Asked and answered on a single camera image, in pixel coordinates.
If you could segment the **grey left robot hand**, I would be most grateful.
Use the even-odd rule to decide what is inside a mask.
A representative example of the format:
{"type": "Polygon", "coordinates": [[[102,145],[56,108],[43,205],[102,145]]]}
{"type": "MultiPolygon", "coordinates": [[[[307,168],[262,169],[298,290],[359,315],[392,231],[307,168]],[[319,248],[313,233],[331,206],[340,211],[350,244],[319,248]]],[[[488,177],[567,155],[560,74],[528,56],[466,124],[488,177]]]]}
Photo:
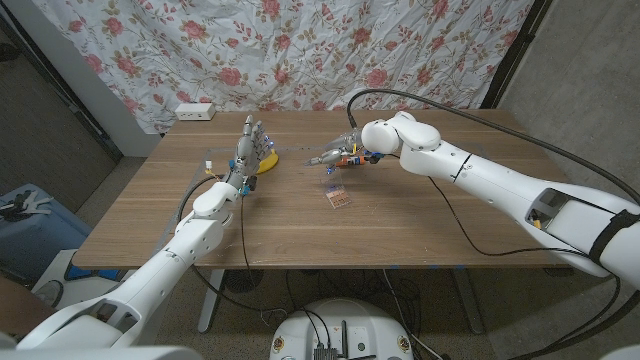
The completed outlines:
{"type": "Polygon", "coordinates": [[[248,115],[224,182],[242,193],[247,187],[247,181],[257,174],[260,162],[270,154],[273,145],[273,141],[265,134],[262,122],[255,121],[252,115],[248,115]]]}

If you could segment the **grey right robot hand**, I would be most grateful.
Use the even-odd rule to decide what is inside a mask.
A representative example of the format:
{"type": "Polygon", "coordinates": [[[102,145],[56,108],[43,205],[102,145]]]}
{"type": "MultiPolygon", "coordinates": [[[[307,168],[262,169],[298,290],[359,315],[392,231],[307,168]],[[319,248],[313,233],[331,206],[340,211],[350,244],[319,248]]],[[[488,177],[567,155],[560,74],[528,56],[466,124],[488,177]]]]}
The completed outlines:
{"type": "Polygon", "coordinates": [[[325,152],[307,160],[305,166],[323,165],[331,174],[339,167],[372,163],[374,156],[364,150],[361,130],[356,128],[344,133],[325,146],[325,152]]]}

